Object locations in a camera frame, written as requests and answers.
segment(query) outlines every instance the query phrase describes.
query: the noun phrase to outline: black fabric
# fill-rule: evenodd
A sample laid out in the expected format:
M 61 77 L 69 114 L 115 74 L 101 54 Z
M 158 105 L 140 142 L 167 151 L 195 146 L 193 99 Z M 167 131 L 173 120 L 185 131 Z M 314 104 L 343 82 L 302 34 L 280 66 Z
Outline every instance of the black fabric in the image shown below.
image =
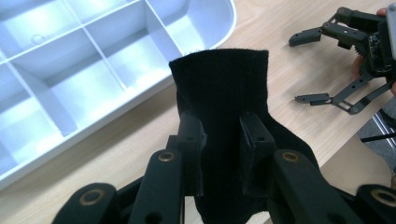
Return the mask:
M 267 105 L 267 50 L 204 50 L 169 63 L 177 109 L 189 110 L 207 134 L 202 152 L 205 196 L 195 203 L 204 223 L 246 223 L 265 209 L 263 198 L 242 194 L 238 174 L 239 116 L 256 113 L 279 148 L 302 152 L 318 167 L 312 149 L 276 122 Z

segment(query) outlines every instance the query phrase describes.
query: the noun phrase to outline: black mechanical arm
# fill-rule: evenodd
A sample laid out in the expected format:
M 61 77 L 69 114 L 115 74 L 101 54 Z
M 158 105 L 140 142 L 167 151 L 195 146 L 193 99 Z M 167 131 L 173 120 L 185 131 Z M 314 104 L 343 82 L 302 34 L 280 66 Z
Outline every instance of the black mechanical arm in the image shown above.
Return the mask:
M 296 101 L 311 105 L 335 105 L 348 114 L 355 115 L 376 97 L 391 89 L 392 84 L 396 81 L 396 61 L 392 57 L 390 47 L 391 31 L 396 27 L 389 27 L 394 23 L 394 18 L 391 16 L 387 16 L 387 18 L 340 7 L 335 15 L 319 28 L 293 35 L 289 40 L 291 47 L 319 41 L 322 35 L 326 35 L 337 39 L 338 46 L 341 48 L 351 49 L 354 46 L 359 55 L 364 57 L 360 68 L 360 77 L 333 97 L 328 93 L 308 94 L 296 96 Z M 385 77 L 387 83 L 354 105 L 347 101 L 347 97 L 377 77 Z
M 243 114 L 240 127 L 243 192 L 266 200 L 274 223 L 395 223 L 395 190 L 367 185 L 356 197 L 348 195 L 328 184 L 302 153 L 278 149 L 255 114 Z M 152 155 L 142 178 L 119 190 L 101 183 L 79 189 L 53 223 L 184 223 L 184 196 L 205 196 L 204 145 L 200 120 L 182 114 L 178 134 Z

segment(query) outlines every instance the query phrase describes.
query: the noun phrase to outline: tray compartment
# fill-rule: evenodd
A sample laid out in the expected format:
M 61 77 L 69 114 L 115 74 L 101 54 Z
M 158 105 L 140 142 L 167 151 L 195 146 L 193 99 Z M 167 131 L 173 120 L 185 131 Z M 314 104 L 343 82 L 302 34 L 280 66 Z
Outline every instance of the tray compartment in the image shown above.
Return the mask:
M 181 54 L 144 2 L 133 2 L 87 26 L 122 82 L 138 94 L 168 77 L 168 62 Z
M 82 29 L 11 62 L 63 135 L 120 104 L 120 83 Z
M 148 0 L 183 55 L 215 48 L 234 27 L 229 0 Z
M 35 98 L 0 65 L 0 175 L 62 141 Z
M 11 57 L 78 27 L 61 0 L 12 0 L 0 4 L 0 49 Z
M 67 0 L 67 2 L 82 23 L 94 20 L 127 3 L 125 0 Z

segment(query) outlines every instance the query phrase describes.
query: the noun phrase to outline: wooden table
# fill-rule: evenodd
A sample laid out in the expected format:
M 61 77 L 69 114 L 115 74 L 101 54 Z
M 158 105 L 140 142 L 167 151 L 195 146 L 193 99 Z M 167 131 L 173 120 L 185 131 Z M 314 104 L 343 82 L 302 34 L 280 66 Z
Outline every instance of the wooden table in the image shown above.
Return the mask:
M 373 114 L 390 99 L 381 96 L 363 112 L 349 116 L 335 106 L 301 105 L 299 94 L 334 95 L 350 81 L 354 50 L 336 46 L 323 36 L 318 43 L 290 48 L 289 38 L 319 27 L 339 7 L 375 13 L 391 3 L 372 1 L 235 0 L 237 24 L 222 48 L 269 49 L 270 113 L 303 138 L 318 162 L 326 162 Z M 370 83 L 359 96 L 375 89 Z M 25 178 L 0 191 L 1 223 L 51 223 L 79 188 L 106 182 L 117 189 L 145 172 L 150 155 L 176 134 L 178 115 L 174 85 L 132 109 Z M 188 199 L 186 223 L 200 223 Z M 262 223 L 264 219 L 251 220 Z

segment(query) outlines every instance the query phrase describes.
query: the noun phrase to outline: white plastic tray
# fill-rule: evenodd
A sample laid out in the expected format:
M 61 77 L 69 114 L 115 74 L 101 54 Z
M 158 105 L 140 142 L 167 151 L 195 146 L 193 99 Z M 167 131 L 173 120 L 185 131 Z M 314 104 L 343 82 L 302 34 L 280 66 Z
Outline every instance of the white plastic tray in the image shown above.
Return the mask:
M 232 0 L 0 3 L 0 189 L 173 82 L 168 63 L 213 49 Z

